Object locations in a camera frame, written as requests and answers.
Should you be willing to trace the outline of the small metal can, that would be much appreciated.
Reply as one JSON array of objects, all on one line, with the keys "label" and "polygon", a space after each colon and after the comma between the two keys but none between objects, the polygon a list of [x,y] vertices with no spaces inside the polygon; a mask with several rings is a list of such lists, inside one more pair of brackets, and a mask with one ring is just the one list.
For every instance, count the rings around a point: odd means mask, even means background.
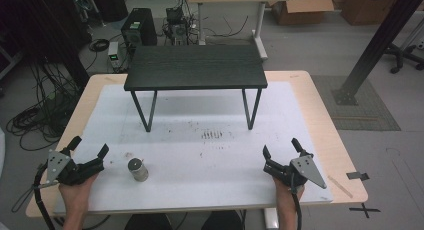
[{"label": "small metal can", "polygon": [[129,172],[138,182],[144,182],[148,179],[149,172],[144,165],[144,162],[139,158],[131,159],[127,164]]}]

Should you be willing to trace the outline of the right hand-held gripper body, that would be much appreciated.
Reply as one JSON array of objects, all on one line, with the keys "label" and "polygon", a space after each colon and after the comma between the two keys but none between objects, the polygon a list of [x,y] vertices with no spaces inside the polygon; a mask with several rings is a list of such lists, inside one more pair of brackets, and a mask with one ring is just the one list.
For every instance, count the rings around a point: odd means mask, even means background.
[{"label": "right hand-held gripper body", "polygon": [[292,159],[288,165],[281,165],[266,157],[264,171],[289,187],[299,187],[311,181],[322,189],[327,188],[312,155]]}]

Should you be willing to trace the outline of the open cardboard box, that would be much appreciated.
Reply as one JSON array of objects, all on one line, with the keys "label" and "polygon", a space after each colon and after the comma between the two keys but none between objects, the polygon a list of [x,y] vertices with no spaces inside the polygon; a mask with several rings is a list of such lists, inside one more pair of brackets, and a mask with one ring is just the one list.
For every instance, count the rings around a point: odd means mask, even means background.
[{"label": "open cardboard box", "polygon": [[332,0],[287,0],[272,6],[276,23],[282,26],[320,24],[333,10]]}]

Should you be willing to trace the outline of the grey floor mat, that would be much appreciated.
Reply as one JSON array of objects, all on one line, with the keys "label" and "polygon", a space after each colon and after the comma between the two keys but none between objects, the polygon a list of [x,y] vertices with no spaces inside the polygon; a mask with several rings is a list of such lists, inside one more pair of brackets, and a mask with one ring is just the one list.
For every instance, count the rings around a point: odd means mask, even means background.
[{"label": "grey floor mat", "polygon": [[311,76],[319,95],[338,130],[400,131],[401,128],[375,91],[365,80],[354,96],[355,105],[339,105],[332,94],[345,76]]}]

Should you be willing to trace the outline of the light wooden table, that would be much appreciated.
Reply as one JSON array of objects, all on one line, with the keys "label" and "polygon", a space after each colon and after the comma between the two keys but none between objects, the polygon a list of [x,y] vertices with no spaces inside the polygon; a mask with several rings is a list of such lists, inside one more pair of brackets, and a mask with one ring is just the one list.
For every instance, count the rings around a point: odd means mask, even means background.
[{"label": "light wooden table", "polygon": [[[308,182],[301,200],[302,204],[354,203],[367,200],[368,194],[361,181],[350,180],[346,175],[346,173],[354,171],[355,167],[310,75],[305,71],[269,71],[266,76],[268,85],[271,82],[282,81],[286,81],[292,85],[294,95],[298,101],[301,114],[315,148],[311,153],[313,153],[314,161],[327,184],[327,188],[322,189],[314,183]],[[125,79],[126,77],[123,74],[95,75],[90,79],[59,141],[61,147],[65,147],[75,136],[81,136],[82,138],[83,131],[95,108],[102,88],[106,85],[120,85],[123,87]],[[353,199],[336,188],[328,180],[328,175],[332,176],[350,191],[353,194]],[[118,213],[147,212],[100,212],[92,214]]]}]

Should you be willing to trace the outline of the white table mat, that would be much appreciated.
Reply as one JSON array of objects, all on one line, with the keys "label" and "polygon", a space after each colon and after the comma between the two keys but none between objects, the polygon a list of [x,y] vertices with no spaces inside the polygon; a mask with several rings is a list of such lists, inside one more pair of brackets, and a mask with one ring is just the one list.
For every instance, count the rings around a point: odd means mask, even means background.
[{"label": "white table mat", "polygon": [[[74,160],[84,163],[107,144],[105,169],[90,194],[89,210],[153,212],[218,208],[263,208],[275,203],[274,182],[264,172],[263,147],[282,165],[298,153],[296,138],[315,150],[292,85],[271,82],[262,91],[252,129],[243,104],[256,91],[194,90],[137,94],[147,132],[129,92],[102,88]],[[144,162],[149,176],[136,181],[127,164]]]}]

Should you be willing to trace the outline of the person's right hand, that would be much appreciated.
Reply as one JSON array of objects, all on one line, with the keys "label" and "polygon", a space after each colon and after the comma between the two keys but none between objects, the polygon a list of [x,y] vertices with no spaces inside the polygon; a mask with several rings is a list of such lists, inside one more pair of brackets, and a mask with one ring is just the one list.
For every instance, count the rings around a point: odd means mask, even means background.
[{"label": "person's right hand", "polygon": [[292,192],[290,191],[290,188],[275,177],[273,177],[273,181],[274,181],[275,189],[276,189],[277,207],[281,209],[283,208],[294,209],[295,202],[292,197]]}]

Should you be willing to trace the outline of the grey bench power supply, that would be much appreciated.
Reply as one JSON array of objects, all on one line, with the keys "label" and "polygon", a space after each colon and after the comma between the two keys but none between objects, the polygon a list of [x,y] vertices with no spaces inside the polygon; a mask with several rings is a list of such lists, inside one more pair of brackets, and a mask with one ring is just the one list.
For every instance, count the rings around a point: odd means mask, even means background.
[{"label": "grey bench power supply", "polygon": [[117,41],[109,42],[108,58],[113,68],[119,68],[121,66],[119,43]]}]

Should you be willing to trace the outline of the black wooden riser shelf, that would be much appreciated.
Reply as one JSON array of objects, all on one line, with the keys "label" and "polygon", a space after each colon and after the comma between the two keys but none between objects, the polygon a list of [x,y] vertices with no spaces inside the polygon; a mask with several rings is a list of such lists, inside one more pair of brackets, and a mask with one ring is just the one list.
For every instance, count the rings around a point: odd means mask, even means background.
[{"label": "black wooden riser shelf", "polygon": [[124,83],[147,132],[153,116],[143,113],[139,92],[255,89],[254,105],[243,103],[247,127],[252,129],[261,93],[267,87],[262,58],[253,45],[142,46],[134,53]]}]

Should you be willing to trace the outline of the black office chair base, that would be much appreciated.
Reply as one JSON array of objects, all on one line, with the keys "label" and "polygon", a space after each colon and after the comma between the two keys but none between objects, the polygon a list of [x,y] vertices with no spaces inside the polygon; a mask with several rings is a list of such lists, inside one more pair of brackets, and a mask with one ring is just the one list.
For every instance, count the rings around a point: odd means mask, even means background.
[{"label": "black office chair base", "polygon": [[404,60],[412,60],[417,63],[415,69],[418,71],[424,70],[424,58],[418,57],[413,54],[413,51],[417,48],[416,45],[408,46],[405,49],[391,43],[388,48],[384,51],[385,54],[393,55],[396,59],[396,66],[390,69],[392,74],[398,73],[404,65]]}]

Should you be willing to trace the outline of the black tape piece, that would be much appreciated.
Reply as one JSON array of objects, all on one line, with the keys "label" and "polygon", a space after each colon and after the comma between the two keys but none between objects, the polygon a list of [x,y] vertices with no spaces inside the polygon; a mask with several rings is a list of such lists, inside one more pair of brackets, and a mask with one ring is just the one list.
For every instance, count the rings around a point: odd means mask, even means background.
[{"label": "black tape piece", "polygon": [[360,179],[361,181],[366,181],[370,179],[369,175],[367,173],[360,173],[360,172],[350,172],[346,173],[348,179]]}]

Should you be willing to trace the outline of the black metal frame post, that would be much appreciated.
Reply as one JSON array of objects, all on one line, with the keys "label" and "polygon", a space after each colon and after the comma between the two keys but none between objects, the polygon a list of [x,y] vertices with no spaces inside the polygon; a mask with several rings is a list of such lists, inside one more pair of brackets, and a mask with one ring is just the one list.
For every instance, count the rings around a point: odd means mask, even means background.
[{"label": "black metal frame post", "polygon": [[344,83],[339,89],[332,91],[337,105],[357,105],[355,95],[359,88],[422,1],[395,1]]}]

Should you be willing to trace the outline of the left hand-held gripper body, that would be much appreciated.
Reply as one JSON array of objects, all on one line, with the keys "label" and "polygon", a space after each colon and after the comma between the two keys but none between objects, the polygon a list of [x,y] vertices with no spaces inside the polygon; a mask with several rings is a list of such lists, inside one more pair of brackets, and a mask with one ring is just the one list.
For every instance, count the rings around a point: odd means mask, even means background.
[{"label": "left hand-held gripper body", "polygon": [[76,164],[69,154],[51,150],[47,160],[46,183],[79,185],[103,170],[103,159],[98,157],[83,164]]}]

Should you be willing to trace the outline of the person's left hand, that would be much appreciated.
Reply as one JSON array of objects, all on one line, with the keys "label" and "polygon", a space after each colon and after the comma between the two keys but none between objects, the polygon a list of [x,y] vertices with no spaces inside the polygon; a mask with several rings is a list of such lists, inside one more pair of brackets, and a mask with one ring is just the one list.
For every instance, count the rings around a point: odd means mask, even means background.
[{"label": "person's left hand", "polygon": [[97,177],[98,175],[95,174],[79,185],[59,185],[67,212],[88,210],[91,188]]}]

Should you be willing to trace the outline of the open electronics unit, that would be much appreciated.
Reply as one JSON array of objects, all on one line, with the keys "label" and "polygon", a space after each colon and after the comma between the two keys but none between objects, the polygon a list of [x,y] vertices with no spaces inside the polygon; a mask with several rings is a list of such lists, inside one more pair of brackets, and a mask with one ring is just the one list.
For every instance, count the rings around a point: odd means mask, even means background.
[{"label": "open electronics unit", "polygon": [[184,17],[182,7],[166,9],[165,35],[172,45],[188,45],[188,22]]}]

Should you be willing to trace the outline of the black computer tower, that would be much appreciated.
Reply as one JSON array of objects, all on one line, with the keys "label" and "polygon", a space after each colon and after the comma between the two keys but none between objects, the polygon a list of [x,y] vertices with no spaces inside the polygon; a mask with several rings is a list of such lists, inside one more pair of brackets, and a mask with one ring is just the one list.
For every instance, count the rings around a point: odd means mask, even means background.
[{"label": "black computer tower", "polygon": [[127,51],[133,54],[138,46],[156,46],[157,34],[150,8],[133,8],[121,28]]}]

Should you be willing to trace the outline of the beige tape strip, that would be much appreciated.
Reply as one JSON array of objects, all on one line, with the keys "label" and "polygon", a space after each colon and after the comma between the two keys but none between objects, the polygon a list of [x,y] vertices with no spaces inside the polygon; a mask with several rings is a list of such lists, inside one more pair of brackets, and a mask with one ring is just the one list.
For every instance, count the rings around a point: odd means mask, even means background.
[{"label": "beige tape strip", "polygon": [[348,191],[342,184],[340,184],[336,179],[334,179],[332,176],[328,175],[328,180],[340,191],[342,191],[346,196],[353,199],[353,194]]}]

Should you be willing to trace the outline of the large closed cardboard box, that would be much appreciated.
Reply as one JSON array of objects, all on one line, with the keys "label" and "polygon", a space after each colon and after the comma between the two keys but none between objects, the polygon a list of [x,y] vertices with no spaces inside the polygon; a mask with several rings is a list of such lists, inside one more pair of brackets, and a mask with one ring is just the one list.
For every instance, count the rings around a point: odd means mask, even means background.
[{"label": "large closed cardboard box", "polygon": [[353,26],[380,24],[396,0],[346,0],[341,16]]}]

